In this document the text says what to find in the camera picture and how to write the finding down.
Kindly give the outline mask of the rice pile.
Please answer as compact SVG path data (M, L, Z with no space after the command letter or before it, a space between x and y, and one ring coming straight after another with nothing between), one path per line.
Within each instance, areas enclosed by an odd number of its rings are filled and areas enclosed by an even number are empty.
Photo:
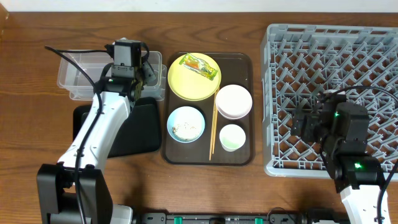
M188 142L199 137L201 129L189 123L180 123L172 127L172 132L178 140Z

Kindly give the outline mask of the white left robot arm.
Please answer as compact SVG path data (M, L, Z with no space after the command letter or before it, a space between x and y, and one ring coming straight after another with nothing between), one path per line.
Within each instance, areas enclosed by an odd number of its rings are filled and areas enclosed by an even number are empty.
M103 176L107 158L158 150L162 135L157 105L137 108L144 68L108 64L95 84L90 112L72 145L56 164L37 173L43 223L134 223L133 209L114 204Z

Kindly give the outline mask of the white cup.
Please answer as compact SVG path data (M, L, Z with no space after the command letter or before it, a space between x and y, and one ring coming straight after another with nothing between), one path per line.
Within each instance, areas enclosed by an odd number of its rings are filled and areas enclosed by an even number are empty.
M227 152L234 152L246 142L244 129L236 124L228 124L220 131L221 147Z

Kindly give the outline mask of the light blue bowl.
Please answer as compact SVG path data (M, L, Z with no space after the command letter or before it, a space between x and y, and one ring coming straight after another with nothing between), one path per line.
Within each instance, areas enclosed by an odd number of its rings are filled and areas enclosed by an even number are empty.
M191 106L182 106L171 112L167 119L167 132L180 143L196 141L205 130L202 113Z

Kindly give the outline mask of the green snack wrapper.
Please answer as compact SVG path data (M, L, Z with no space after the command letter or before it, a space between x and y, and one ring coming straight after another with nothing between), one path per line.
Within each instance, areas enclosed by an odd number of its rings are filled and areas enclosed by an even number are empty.
M186 53L178 64L183 65L185 68L200 74L211 81L213 81L218 74L217 69L213 68L205 60L198 58L191 53Z

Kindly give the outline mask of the pink bowl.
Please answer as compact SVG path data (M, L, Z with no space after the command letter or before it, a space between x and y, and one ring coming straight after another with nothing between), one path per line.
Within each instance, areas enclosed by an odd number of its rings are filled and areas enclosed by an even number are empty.
M241 85L226 85L216 96L216 108L226 119L241 119L252 108L252 96Z

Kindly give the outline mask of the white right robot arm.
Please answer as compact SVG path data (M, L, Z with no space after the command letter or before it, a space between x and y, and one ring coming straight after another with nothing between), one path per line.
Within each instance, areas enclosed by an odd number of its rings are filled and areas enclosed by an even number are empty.
M392 177L366 153L367 109L336 93L325 95L320 103L319 112L294 111L291 134L319 145L351 223L390 223L386 188Z

